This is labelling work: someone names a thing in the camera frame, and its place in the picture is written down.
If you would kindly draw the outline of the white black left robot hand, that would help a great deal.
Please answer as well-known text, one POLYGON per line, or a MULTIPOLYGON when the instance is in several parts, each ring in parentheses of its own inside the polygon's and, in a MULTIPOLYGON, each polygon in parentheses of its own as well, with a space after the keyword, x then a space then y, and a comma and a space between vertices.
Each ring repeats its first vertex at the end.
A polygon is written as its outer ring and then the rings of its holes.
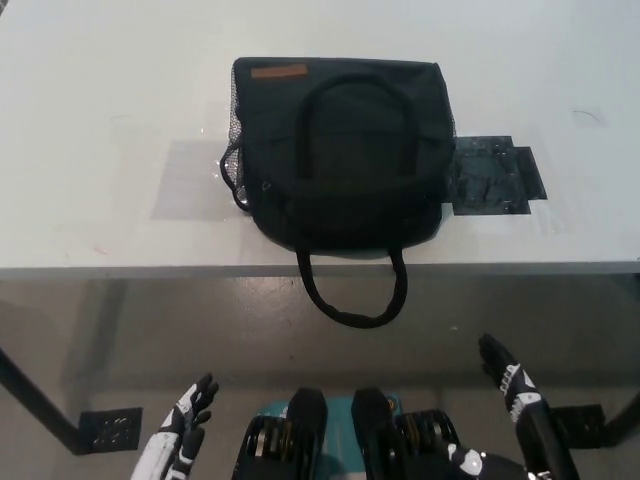
POLYGON ((219 384, 207 373, 182 394, 146 443, 131 480, 190 478, 218 390, 219 384))

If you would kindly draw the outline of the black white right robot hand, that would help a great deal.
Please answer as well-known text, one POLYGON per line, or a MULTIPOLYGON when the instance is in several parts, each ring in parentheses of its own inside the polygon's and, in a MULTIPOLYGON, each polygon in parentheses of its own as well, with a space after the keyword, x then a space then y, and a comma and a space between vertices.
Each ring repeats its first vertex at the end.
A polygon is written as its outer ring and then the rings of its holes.
POLYGON ((551 408, 525 368, 489 333, 478 345, 484 371, 501 392, 515 427, 524 463, 450 442, 441 442, 438 450, 466 479, 577 479, 577 467, 551 408))

